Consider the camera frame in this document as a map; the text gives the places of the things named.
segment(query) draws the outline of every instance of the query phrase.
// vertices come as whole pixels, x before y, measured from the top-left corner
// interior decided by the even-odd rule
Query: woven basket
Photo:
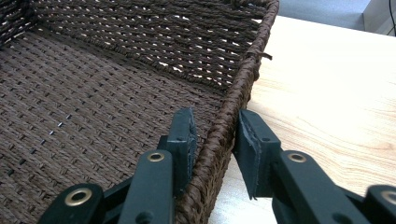
[[[198,149],[176,220],[206,223],[277,10],[277,0],[1,1],[0,222],[35,222],[77,183],[120,183],[192,106]]]

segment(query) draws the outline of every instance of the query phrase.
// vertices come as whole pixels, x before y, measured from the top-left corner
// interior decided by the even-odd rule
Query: brown wicker basket
[[[77,183],[120,183],[192,106],[199,146],[176,219],[206,223],[277,11],[277,0],[1,1],[0,222],[35,222]]]

